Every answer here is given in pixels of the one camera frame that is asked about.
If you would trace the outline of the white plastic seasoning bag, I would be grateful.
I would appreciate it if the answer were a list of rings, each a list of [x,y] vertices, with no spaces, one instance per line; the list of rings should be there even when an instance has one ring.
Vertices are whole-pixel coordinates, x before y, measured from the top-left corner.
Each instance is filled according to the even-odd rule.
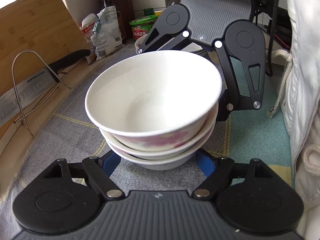
[[[104,21],[104,9],[97,15],[89,14],[81,22],[80,30],[90,47],[90,55],[86,57],[87,62],[99,61],[123,47],[120,39],[117,46],[112,35],[112,25]]]

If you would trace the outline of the dark soy sauce bottle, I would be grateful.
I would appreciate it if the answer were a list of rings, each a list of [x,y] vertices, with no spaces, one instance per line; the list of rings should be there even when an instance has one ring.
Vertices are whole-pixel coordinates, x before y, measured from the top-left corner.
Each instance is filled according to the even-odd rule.
[[[112,25],[112,35],[119,46],[120,39],[123,43],[126,42],[125,30],[121,18],[120,10],[115,6],[112,0],[102,0],[104,9],[104,21]]]

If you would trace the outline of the santoku kitchen knife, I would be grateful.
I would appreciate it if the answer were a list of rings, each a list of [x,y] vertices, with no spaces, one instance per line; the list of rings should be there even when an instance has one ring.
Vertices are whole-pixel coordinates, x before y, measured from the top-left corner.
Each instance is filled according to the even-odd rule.
[[[59,70],[70,67],[81,58],[89,56],[89,54],[90,50],[88,49],[72,52],[18,83],[16,87],[20,102],[16,99],[14,88],[1,96],[1,125],[4,125],[20,112],[19,104],[21,104],[22,108],[25,108],[34,102],[45,90],[57,85],[59,83],[59,79],[57,78]]]

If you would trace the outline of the dark red knife block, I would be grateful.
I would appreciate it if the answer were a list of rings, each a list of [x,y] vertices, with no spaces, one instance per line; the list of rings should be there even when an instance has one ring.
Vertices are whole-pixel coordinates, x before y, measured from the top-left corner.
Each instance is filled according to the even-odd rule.
[[[133,38],[132,29],[129,22],[136,18],[132,0],[112,0],[112,1],[120,11],[121,19],[124,26],[125,36],[126,36],[126,39],[129,40]]]

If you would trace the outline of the white jacket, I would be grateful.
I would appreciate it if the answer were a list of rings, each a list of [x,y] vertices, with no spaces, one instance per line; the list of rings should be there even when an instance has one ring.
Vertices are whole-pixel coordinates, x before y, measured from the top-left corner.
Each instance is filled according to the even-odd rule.
[[[289,52],[278,98],[269,114],[280,108],[290,137],[295,189],[304,212],[297,232],[319,239],[319,0],[286,0],[292,26]]]

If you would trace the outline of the bamboo cutting board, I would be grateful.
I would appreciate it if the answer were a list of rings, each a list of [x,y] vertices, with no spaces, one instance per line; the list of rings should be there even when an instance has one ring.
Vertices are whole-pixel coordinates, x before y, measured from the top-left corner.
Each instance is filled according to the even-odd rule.
[[[1,9],[1,94],[44,67],[89,45],[62,0],[17,0]]]

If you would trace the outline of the grey checked dish mat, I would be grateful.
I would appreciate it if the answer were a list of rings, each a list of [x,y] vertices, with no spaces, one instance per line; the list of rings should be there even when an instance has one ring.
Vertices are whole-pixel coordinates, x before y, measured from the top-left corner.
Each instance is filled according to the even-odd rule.
[[[78,84],[52,114],[25,153],[5,196],[1,199],[1,239],[12,239],[20,227],[12,212],[16,196],[55,159],[78,163],[89,156],[102,156],[109,146],[85,113],[85,95],[98,76],[94,72]],[[263,106],[258,111],[236,111],[218,122],[204,149],[214,156],[226,156],[238,163],[259,158],[284,181],[291,183],[290,140],[283,115],[272,118],[267,111],[276,100],[276,85],[265,80]],[[167,171],[153,171],[122,160],[111,176],[125,192],[130,190],[192,191],[205,176],[191,159]]]

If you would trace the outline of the white bowl with pink flowers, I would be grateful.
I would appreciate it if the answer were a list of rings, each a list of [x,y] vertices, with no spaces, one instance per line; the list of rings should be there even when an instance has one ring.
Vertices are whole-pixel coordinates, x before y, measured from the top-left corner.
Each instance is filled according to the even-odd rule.
[[[96,126],[125,146],[173,147],[167,137],[189,141],[202,128],[222,90],[216,66],[199,55],[160,50],[124,59],[102,72],[85,97]]]

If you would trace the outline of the green lid sauce tub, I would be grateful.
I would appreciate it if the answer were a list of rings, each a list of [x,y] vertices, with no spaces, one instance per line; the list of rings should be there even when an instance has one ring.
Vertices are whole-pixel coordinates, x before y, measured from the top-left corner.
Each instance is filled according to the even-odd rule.
[[[156,15],[149,15],[137,18],[129,22],[132,35],[135,40],[149,33],[154,23],[157,21]]]

